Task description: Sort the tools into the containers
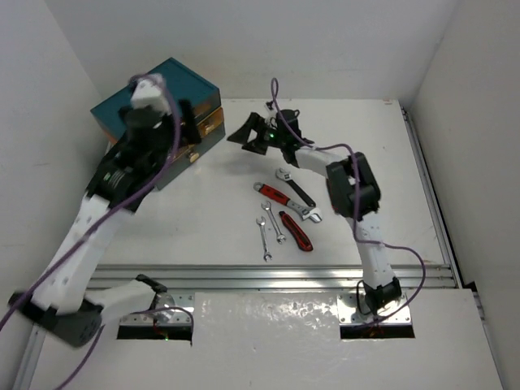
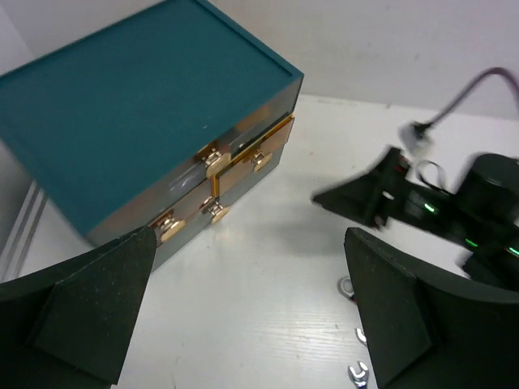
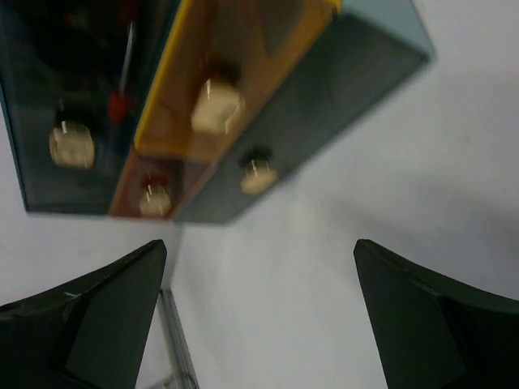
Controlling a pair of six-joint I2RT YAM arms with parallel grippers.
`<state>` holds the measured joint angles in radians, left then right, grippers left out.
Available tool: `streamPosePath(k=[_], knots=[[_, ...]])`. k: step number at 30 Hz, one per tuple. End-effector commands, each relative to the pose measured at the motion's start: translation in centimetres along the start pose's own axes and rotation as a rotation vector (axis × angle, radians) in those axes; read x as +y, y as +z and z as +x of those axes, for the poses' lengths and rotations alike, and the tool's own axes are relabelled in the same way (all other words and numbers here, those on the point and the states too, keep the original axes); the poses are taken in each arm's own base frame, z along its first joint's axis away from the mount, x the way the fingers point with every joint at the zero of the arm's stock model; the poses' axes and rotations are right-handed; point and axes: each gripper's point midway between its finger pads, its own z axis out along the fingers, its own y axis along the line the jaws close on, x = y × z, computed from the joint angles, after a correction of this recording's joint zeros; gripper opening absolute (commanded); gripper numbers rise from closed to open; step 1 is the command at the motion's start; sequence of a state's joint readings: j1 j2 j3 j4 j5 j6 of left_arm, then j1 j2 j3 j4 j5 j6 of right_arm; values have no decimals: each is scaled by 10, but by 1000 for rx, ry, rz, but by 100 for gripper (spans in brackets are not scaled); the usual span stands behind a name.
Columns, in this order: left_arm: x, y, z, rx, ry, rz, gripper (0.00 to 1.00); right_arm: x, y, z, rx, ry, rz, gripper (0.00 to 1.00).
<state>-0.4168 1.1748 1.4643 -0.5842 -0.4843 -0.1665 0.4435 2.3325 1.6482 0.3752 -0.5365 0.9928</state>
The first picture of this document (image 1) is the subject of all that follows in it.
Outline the small silver open-end wrench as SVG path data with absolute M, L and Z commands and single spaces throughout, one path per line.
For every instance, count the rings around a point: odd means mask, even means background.
M 271 256 L 271 253 L 269 251 L 268 244 L 267 244 L 267 234 L 266 234 L 266 229 L 265 229 L 265 225 L 266 225 L 265 218 L 264 217 L 257 218 L 256 219 L 256 224 L 259 227 L 259 231 L 260 231 L 260 235 L 261 235 L 262 249 L 263 249 L 263 259 L 264 259 L 265 262 L 269 262 L 269 261 L 272 260 L 272 256 Z

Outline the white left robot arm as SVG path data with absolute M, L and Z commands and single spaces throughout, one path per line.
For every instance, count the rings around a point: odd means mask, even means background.
M 98 292 L 87 286 L 115 233 L 166 172 L 180 142 L 202 140 L 187 99 L 170 114 L 124 106 L 119 117 L 126 131 L 98 164 L 58 252 L 29 290 L 14 292 L 8 301 L 11 311 L 73 348 L 88 344 L 113 320 L 154 310 L 167 295 L 165 286 L 143 274 Z

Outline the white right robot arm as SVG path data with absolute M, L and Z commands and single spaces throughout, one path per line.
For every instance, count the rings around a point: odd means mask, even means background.
M 401 285 L 389 264 L 379 229 L 379 185 L 363 153 L 350 151 L 343 158 L 332 153 L 331 147 L 318 147 L 302 136 L 298 115 L 298 110 L 282 110 L 267 120 L 252 112 L 227 140 L 261 155 L 270 147 L 276 148 L 289 165 L 326 179 L 333 208 L 345 218 L 356 241 L 366 306 L 370 314 L 377 315 L 401 297 Z

